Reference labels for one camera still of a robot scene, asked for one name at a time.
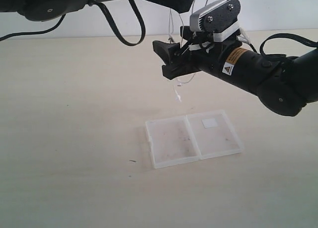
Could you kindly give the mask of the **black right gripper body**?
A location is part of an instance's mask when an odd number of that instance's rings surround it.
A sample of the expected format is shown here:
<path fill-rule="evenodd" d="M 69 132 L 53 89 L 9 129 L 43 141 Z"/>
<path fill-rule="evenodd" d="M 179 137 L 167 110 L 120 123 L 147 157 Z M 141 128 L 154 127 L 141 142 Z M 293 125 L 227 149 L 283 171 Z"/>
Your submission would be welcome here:
<path fill-rule="evenodd" d="M 192 32 L 189 26 L 180 28 L 180 36 L 187 42 L 181 46 L 180 55 L 173 64 L 190 63 L 197 66 L 199 71 L 203 67 L 207 67 L 207 71 L 219 67 L 226 52 L 242 45 L 241 29 L 221 43 L 213 41 L 212 33 Z"/>

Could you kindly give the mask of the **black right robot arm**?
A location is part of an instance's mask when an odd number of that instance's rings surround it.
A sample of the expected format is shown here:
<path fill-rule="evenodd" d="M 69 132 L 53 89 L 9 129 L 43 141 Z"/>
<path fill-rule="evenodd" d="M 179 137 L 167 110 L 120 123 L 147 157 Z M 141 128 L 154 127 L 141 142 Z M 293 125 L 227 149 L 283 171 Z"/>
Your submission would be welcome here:
<path fill-rule="evenodd" d="M 182 27 L 186 43 L 155 40 L 154 52 L 162 59 L 162 74 L 173 80 L 205 72 L 256 97 L 272 112 L 294 117 L 318 100 L 318 44 L 308 38 L 276 33 L 270 39 L 290 39 L 310 47 L 302 56 L 266 54 L 242 47 L 240 31 L 218 42 L 210 32 Z"/>

